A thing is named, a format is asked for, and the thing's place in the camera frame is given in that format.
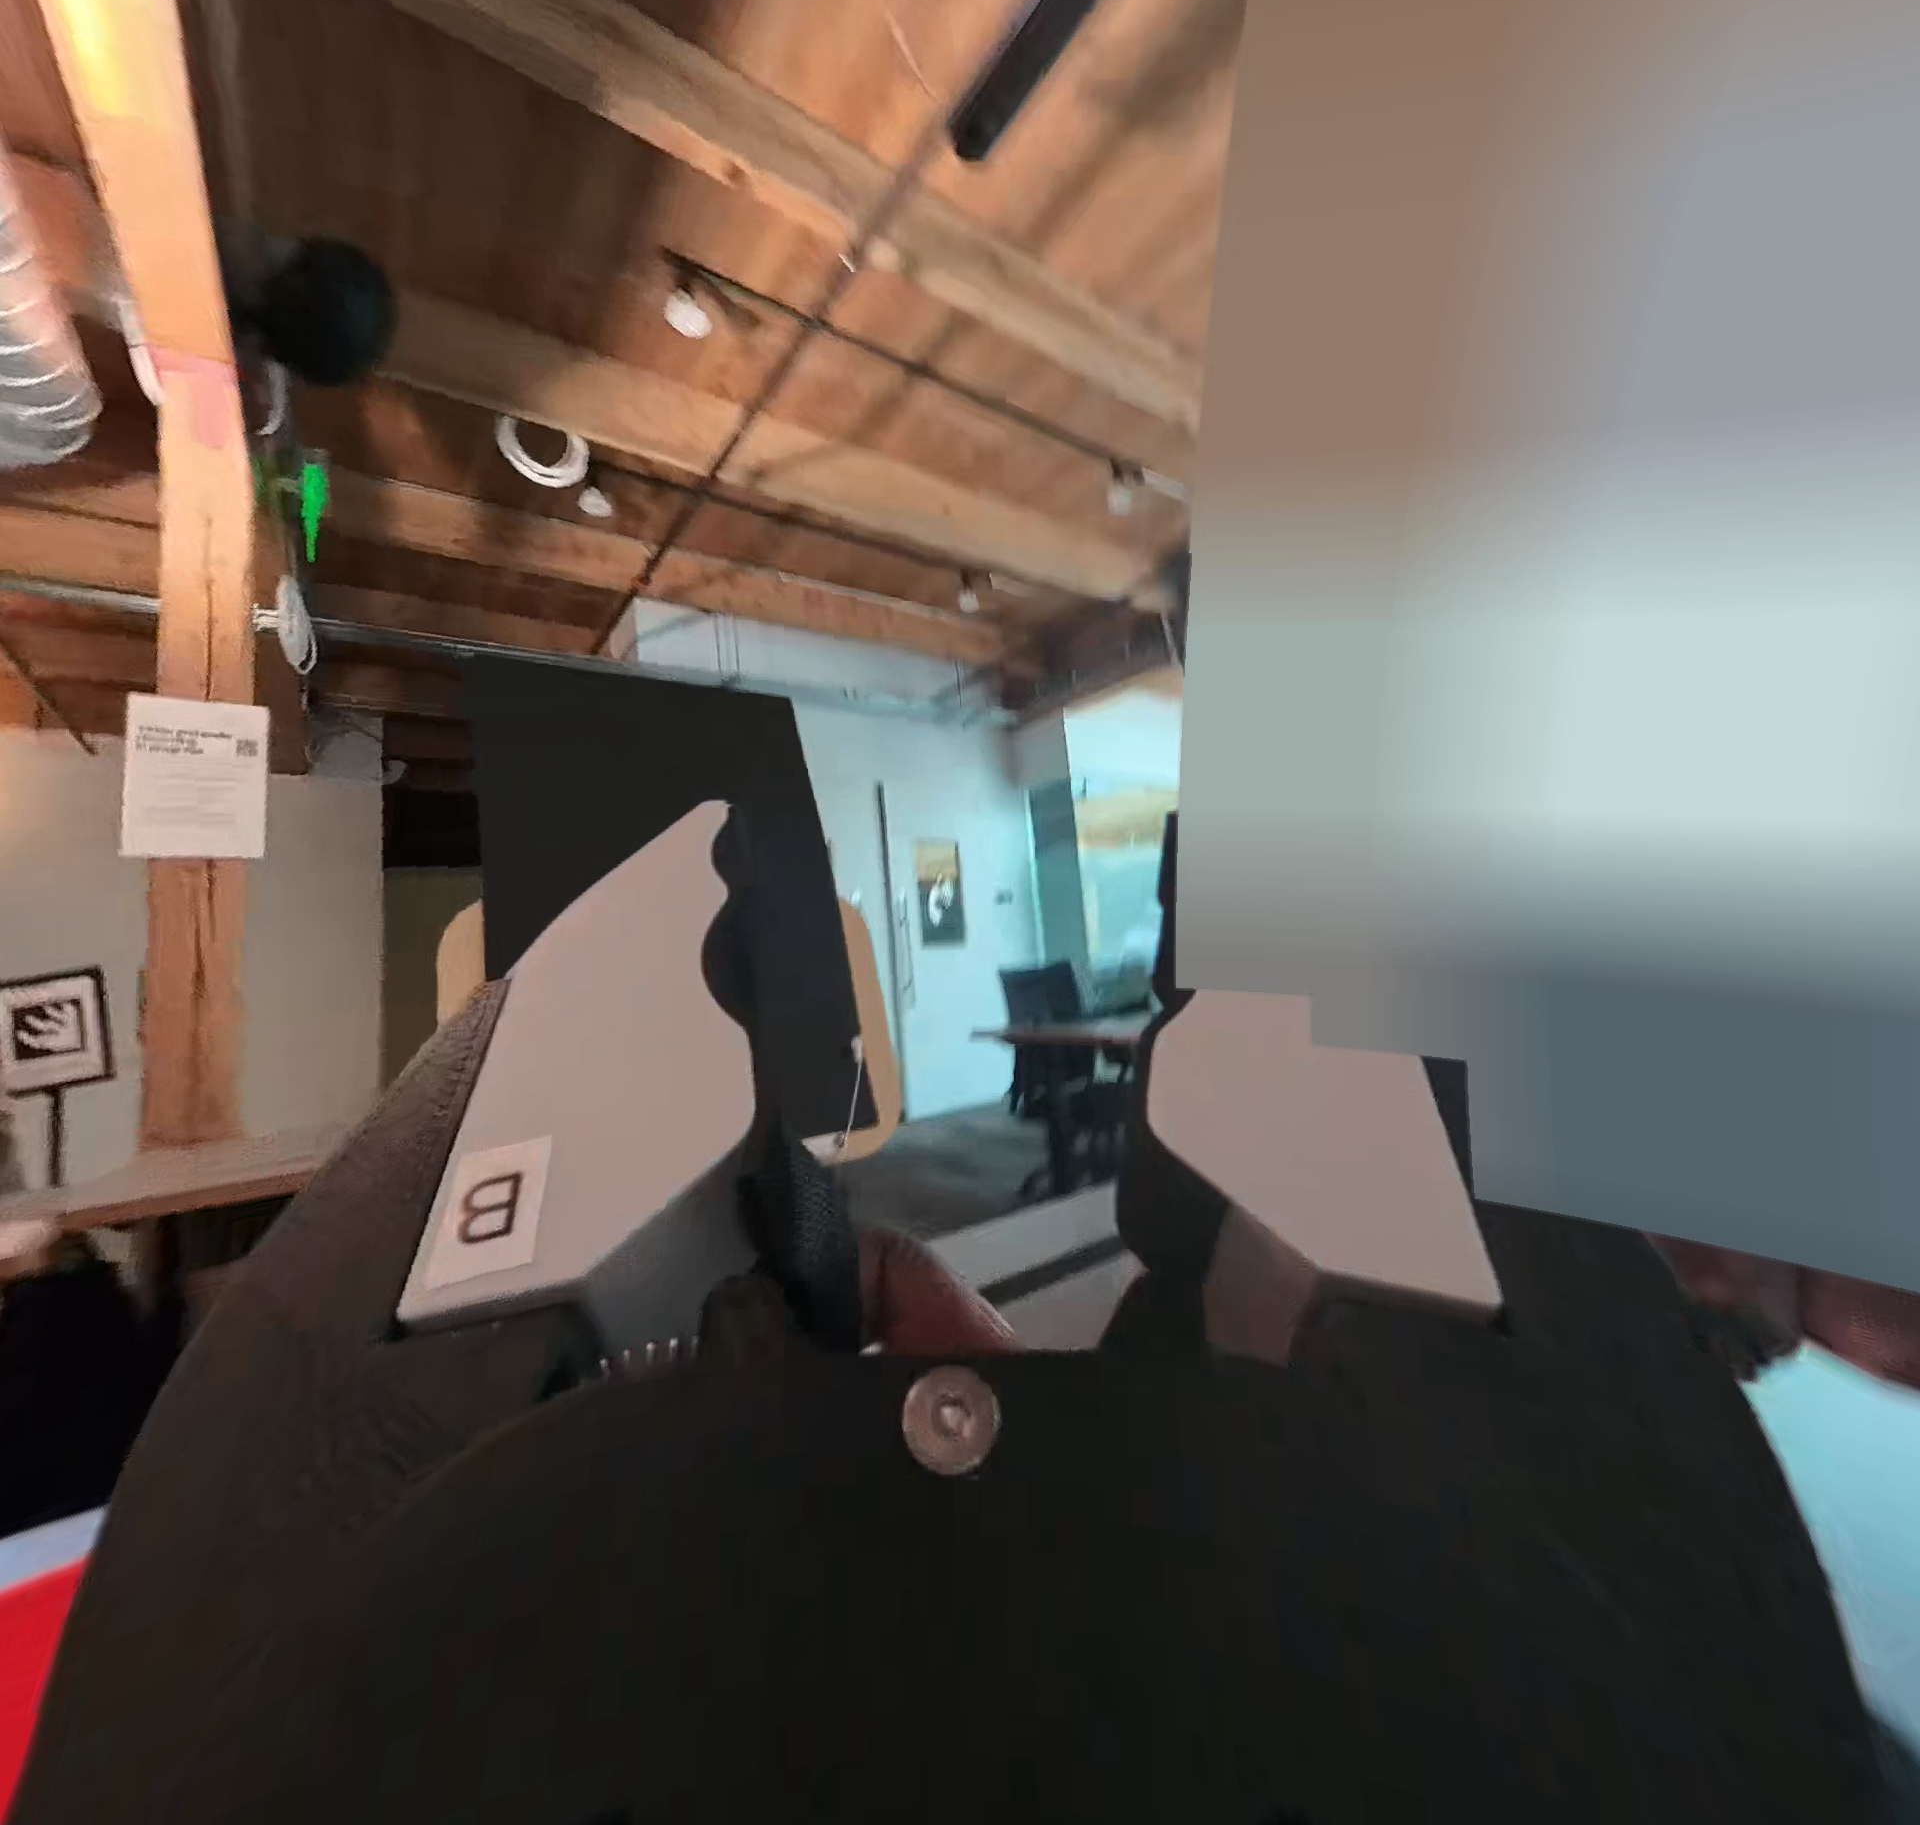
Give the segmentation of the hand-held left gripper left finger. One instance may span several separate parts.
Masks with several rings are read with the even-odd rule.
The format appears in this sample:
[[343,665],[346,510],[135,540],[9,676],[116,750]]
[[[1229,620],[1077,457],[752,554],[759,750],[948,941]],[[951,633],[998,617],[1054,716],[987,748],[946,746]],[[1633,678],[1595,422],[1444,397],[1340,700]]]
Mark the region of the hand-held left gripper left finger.
[[688,1360],[756,1261],[739,1180],[756,1055],[731,955],[734,811],[702,803],[540,930],[492,1035],[396,1300],[403,1334],[562,1313],[602,1364]]

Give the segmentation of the black linear ceiling light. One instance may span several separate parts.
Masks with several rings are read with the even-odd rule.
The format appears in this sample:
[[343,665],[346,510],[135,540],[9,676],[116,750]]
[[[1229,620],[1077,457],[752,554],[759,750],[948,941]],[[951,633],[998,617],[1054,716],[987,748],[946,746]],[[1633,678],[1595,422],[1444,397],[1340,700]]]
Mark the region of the black linear ceiling light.
[[1025,0],[946,124],[955,156],[985,163],[1101,0]]

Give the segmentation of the silver flexible duct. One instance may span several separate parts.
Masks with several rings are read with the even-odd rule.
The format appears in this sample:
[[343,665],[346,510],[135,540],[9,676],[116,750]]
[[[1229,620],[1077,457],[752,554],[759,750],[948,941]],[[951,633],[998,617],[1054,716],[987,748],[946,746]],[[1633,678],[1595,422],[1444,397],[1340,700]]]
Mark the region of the silver flexible duct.
[[102,399],[60,279],[2,158],[2,469],[50,469],[82,453]]

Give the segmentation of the person's left hand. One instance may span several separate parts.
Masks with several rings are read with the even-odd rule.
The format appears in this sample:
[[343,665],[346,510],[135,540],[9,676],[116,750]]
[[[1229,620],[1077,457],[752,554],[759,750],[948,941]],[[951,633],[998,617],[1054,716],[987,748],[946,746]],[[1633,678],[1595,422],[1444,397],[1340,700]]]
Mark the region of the person's left hand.
[[1004,1318],[916,1236],[862,1232],[858,1270],[864,1354],[945,1364],[1025,1351]]

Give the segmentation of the white paper sign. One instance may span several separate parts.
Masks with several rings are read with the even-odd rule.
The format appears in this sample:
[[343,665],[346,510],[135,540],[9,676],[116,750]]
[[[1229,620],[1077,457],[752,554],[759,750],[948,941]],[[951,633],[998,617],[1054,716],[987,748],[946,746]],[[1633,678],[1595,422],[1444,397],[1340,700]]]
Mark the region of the white paper sign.
[[269,849],[273,715],[264,707],[126,699],[119,855],[258,861]]

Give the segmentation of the black office chair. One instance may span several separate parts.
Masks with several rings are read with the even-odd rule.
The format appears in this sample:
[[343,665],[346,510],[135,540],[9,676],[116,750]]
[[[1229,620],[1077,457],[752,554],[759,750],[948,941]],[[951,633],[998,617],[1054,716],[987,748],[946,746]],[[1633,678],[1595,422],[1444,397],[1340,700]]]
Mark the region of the black office chair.
[[[1087,1017],[1077,969],[1069,960],[1041,967],[1009,967],[998,972],[1009,1026],[1071,1024]],[[1009,1110],[1015,1117],[1044,1115],[1054,1089],[1082,1089],[1098,1076],[1098,1050],[1091,1046],[1012,1050]]]

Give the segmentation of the red plastic bin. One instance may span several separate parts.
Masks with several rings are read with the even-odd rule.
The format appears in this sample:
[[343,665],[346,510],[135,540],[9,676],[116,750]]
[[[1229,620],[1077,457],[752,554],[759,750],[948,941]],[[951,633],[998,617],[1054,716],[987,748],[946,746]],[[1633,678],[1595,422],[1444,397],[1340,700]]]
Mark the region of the red plastic bin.
[[2,1591],[2,1822],[11,1819],[87,1560]]

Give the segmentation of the wooden desk black legs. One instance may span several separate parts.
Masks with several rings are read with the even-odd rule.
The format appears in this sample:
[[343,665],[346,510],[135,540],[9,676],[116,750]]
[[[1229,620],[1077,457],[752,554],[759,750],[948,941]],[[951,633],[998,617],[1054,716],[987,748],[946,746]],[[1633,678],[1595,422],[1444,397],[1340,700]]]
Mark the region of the wooden desk black legs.
[[972,1031],[977,1044],[1012,1052],[1011,1115],[1044,1131],[1042,1162],[1021,1180],[1021,1205],[1119,1179],[1149,1023],[1149,1013],[1124,1013]]

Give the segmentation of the black round ceiling lamp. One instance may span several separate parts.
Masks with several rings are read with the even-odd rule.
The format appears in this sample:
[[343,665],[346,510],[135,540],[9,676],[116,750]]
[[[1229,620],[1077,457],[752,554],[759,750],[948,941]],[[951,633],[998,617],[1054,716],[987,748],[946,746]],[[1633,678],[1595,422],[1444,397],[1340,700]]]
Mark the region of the black round ceiling lamp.
[[396,288],[359,246],[333,236],[222,249],[238,344],[301,382],[344,389],[388,358],[400,327]]

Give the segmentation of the black sheet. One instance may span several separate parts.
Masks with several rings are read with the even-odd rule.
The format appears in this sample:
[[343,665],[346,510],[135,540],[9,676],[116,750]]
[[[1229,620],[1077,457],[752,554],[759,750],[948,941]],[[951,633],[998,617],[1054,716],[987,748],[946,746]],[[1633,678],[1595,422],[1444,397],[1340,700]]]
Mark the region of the black sheet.
[[858,1019],[793,703],[536,660],[465,668],[488,970],[506,972],[565,907],[687,813],[740,806],[747,955],[781,1105],[805,1140],[877,1127],[886,1031]]

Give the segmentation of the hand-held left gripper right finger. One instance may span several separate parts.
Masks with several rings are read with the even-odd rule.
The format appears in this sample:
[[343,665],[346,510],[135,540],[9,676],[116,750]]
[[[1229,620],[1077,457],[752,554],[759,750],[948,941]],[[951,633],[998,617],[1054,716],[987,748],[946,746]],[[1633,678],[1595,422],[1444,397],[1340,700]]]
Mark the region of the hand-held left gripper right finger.
[[1503,1311],[1427,1064],[1318,1044],[1305,996],[1195,993],[1147,1028],[1117,1232],[1175,1340],[1253,1364],[1330,1306]]

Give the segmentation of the black framed picture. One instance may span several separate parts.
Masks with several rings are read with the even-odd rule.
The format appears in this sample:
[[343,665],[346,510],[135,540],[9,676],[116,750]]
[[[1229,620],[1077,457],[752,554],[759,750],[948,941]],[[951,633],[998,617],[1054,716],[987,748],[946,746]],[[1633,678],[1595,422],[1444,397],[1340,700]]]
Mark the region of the black framed picture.
[[2,1087],[9,1096],[65,1093],[116,1076],[100,967],[2,982]]

